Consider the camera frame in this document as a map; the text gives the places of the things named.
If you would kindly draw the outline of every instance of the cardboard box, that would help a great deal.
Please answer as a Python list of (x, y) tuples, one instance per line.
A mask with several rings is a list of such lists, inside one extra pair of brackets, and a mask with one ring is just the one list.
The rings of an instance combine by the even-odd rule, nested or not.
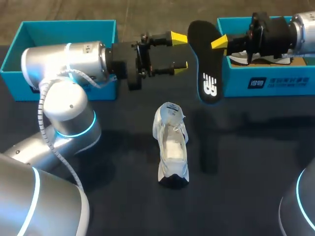
[[(38, 101), (38, 91), (31, 89), (21, 71), (23, 51), (29, 47), (98, 40), (106, 47), (118, 42), (115, 20), (22, 22), (4, 59), (0, 74), (15, 101)], [(116, 86), (116, 82), (101, 89), (87, 85), (84, 90), (90, 100), (114, 100)]]
[[(251, 17), (218, 18), (217, 28), (224, 34), (245, 33)], [(255, 61), (248, 66), (233, 65), (229, 57), (222, 63), (225, 97), (288, 96), (315, 94), (315, 66), (303, 58), (291, 65), (266, 64)]]

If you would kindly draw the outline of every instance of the coiled white cable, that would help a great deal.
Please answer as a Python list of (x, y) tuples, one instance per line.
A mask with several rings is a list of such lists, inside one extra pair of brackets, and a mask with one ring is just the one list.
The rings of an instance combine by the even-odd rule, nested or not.
[(91, 77), (89, 77), (88, 75), (86, 75), (85, 73), (83, 73), (82, 71), (79, 70), (75, 70), (75, 69), (69, 69), (69, 70), (64, 70), (62, 72), (60, 72), (59, 74), (57, 74), (57, 76), (53, 79), (43, 79), (40, 84), (39, 84), (39, 91), (40, 91), (40, 99), (39, 99), (39, 103), (38, 103), (38, 125), (39, 125), (39, 130), (40, 133), (42, 135), (43, 140), (45, 141), (45, 143), (47, 144), (47, 146), (49, 147), (49, 149), (52, 151), (52, 153), (68, 168), (68, 170), (70, 171), (70, 173), (72, 174), (72, 176), (74, 177), (78, 187), (84, 191), (82, 183), (80, 178), (78, 177), (77, 173), (75, 172), (75, 170), (73, 169), (73, 167), (67, 162), (67, 160), (55, 149), (54, 145), (50, 142), (50, 140), (47, 137), (46, 134), (46, 130), (45, 130), (45, 126), (44, 126), (44, 120), (43, 120), (43, 111), (44, 111), (44, 102), (46, 99), (46, 96), (48, 94), (49, 89), (51, 88), (51, 86), (56, 83), (59, 82), (60, 80), (64, 80), (64, 77), (61, 77), (63, 74), (69, 74), (69, 73), (74, 73), (77, 74), (79, 76), (81, 76), (82, 78), (86, 79), (92, 86), (96, 87), (96, 88), (101, 88), (105, 85), (107, 85), (109, 82), (112, 82), (114, 80), (116, 80), (116, 78), (113, 78), (112, 80), (110, 80), (109, 82), (103, 84), (102, 86), (98, 85), (97, 83), (95, 83), (93, 81), (93, 79)]

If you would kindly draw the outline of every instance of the black table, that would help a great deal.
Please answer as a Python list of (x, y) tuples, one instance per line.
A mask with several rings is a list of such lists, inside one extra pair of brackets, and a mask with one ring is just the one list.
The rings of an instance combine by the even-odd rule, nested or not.
[[(209, 107), (196, 97), (187, 47), (152, 55), (154, 63), (188, 58), (189, 69), (148, 78), (141, 91), (122, 82), (116, 101), (93, 102), (102, 138), (88, 150), (92, 157), (70, 160), (94, 208), (88, 236), (280, 236), (281, 197), (314, 155), (315, 97), (235, 98)], [(4, 152), (38, 131), (37, 103), (14, 102), (0, 83)], [(157, 183), (152, 124), (166, 101), (186, 115), (190, 183), (182, 190)]]

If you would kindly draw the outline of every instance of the shoe sole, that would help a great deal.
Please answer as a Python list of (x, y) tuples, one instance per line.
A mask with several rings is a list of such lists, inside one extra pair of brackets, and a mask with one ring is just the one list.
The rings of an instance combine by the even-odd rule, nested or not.
[[(231, 59), (231, 61), (237, 63), (238, 65), (248, 65), (247, 63), (247, 58), (238, 58), (238, 57), (234, 57), (234, 56), (229, 56), (229, 58)], [(291, 59), (290, 58), (282, 58), (282, 59), (267, 59), (267, 58), (255, 58), (254, 60), (264, 60), (267, 61), (269, 63), (273, 63), (273, 64), (280, 64), (280, 65), (289, 65), (291, 64)]]
[(159, 163), (158, 166), (158, 182), (164, 187), (173, 189), (180, 189), (186, 187), (189, 184), (189, 181), (187, 181), (185, 177), (179, 177), (177, 174), (173, 174), (170, 177), (164, 176), (161, 162)]

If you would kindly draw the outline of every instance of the white sneaker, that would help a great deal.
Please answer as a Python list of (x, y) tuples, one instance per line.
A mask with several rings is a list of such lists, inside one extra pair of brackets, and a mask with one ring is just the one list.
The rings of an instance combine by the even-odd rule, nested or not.
[[(247, 63), (247, 52), (242, 51), (239, 53), (232, 53), (230, 56), (230, 59), (238, 64), (242, 65), (248, 65)], [(261, 57), (259, 53), (255, 53), (252, 56), (252, 61), (257, 60), (257, 59), (263, 59), (266, 60), (270, 63), (273, 64), (282, 64), (282, 65), (288, 65), (291, 63), (291, 58), (279, 58), (279, 59), (274, 59), (274, 56), (266, 56), (266, 57)]]
[(171, 102), (160, 106), (154, 117), (152, 133), (161, 158), (157, 179), (163, 185), (184, 186), (189, 182), (184, 117), (181, 107)]

